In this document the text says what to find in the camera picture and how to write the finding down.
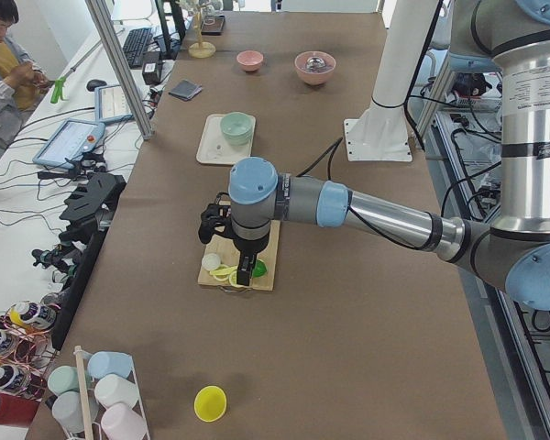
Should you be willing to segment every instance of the brown table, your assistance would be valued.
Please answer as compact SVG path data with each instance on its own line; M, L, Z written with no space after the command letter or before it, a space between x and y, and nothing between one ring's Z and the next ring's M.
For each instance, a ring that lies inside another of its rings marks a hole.
M168 87L188 78L203 92L189 103L161 100L157 133L142 146L60 363L72 363L76 344L131 353L155 440L504 438L457 270L435 255L346 228L284 224L273 292L197 285L199 213L229 171L196 162L206 117L254 115L253 155L297 173L368 107L385 39L379 15L226 20L222 36L207 37L212 58L178 58ZM265 54L256 74L236 66L247 49ZM336 57L325 86L296 77L304 50ZM424 155L413 155L348 163L343 146L333 176L436 211ZM325 166L314 174L323 178ZM217 423L193 413L207 384L228 397ZM27 438L60 437L41 408Z

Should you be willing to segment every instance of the black keyboard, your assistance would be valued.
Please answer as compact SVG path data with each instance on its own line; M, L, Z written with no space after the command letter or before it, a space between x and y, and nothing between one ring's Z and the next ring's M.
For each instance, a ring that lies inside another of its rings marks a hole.
M125 53L128 66L131 69L136 69L143 65L143 54L147 51L152 37L153 31L150 27L132 29L128 32L128 37L126 37L125 44L122 46L122 51Z

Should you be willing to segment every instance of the computer mouse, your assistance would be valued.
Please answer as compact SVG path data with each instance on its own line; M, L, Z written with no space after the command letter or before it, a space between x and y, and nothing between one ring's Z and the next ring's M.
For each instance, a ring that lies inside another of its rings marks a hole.
M104 80L90 80L85 84L85 88L93 92L96 87L104 87L105 85L108 85L108 83Z

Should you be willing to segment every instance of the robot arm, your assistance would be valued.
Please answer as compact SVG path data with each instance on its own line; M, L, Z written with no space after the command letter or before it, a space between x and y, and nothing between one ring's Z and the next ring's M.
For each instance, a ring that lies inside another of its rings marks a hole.
M213 233L234 240L238 283L250 284L270 221L289 220L435 252L515 301L550 310L550 0L458 0L453 23L451 52L492 56L503 72L500 216L492 225L444 219L243 159L231 170L230 209L210 204L200 228L203 242Z

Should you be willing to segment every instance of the white ball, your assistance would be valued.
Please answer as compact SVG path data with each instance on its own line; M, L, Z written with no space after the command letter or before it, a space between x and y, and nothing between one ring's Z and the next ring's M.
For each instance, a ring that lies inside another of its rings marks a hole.
M208 272L210 270L216 270L220 266L222 261L218 254L206 254L202 258L202 267Z

